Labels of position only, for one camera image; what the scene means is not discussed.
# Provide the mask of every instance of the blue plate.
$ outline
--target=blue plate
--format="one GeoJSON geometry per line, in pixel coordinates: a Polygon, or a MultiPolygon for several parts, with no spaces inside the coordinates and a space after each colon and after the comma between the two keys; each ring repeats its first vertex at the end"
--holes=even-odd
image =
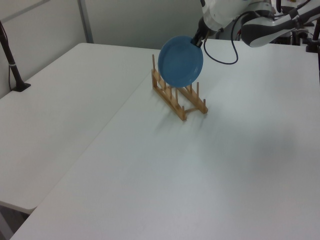
{"type": "Polygon", "coordinates": [[[163,80],[173,87],[183,88],[192,84],[202,70],[202,50],[191,40],[189,36],[176,36],[160,51],[158,69],[163,80]]]}

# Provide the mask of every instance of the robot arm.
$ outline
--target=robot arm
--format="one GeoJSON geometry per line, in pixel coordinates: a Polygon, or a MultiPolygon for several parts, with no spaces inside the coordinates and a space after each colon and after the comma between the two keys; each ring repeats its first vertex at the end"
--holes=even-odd
{"type": "Polygon", "coordinates": [[[240,14],[242,40],[250,47],[260,47],[277,37],[299,29],[308,22],[320,18],[320,1],[309,0],[300,9],[293,9],[288,15],[274,20],[270,0],[201,0],[203,18],[192,43],[201,47],[208,32],[214,33],[226,27],[240,14]]]}
{"type": "Polygon", "coordinates": [[[261,47],[304,24],[320,18],[320,1],[311,0],[300,9],[293,9],[288,15],[273,20],[258,17],[247,21],[241,27],[242,40],[250,47],[261,47]]]}

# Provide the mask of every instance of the white wall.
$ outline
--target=white wall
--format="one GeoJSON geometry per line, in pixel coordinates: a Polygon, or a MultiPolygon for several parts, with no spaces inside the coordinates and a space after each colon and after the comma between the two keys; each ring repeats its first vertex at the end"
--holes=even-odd
{"type": "MultiPolygon", "coordinates": [[[[86,42],[76,0],[50,0],[3,26],[24,81],[78,43],[86,42]]],[[[8,92],[8,62],[0,47],[0,98],[8,92]]]]}
{"type": "Polygon", "coordinates": [[[160,49],[177,35],[194,36],[200,0],[86,0],[94,43],[160,49]]]}

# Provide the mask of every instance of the black stand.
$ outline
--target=black stand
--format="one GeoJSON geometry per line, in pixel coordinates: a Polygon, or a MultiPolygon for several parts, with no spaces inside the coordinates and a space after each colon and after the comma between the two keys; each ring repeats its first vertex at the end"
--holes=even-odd
{"type": "Polygon", "coordinates": [[[11,68],[12,74],[13,74],[13,76],[15,78],[15,82],[16,82],[16,87],[14,87],[12,89],[12,91],[22,92],[22,91],[26,90],[28,87],[30,87],[31,84],[25,83],[21,79],[16,62],[14,60],[14,56],[12,55],[11,50],[9,48],[9,42],[8,42],[8,38],[6,35],[6,31],[5,31],[1,21],[0,21],[0,42],[1,42],[4,54],[6,56],[6,59],[8,60],[9,66],[11,68]]]}
{"type": "Polygon", "coordinates": [[[318,53],[318,48],[320,46],[319,41],[319,34],[320,34],[320,18],[316,21],[315,30],[313,34],[313,38],[308,38],[308,46],[306,46],[306,51],[308,53],[318,53]]]}

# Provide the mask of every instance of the white table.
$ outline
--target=white table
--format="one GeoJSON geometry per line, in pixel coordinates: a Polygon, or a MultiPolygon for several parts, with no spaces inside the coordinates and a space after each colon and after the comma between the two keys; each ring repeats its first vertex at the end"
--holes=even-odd
{"type": "Polygon", "coordinates": [[[0,100],[0,205],[30,214],[152,68],[158,50],[82,43],[0,100]]]}
{"type": "Polygon", "coordinates": [[[12,239],[319,239],[318,56],[235,45],[204,58],[207,115],[182,122],[149,74],[12,239]]]}

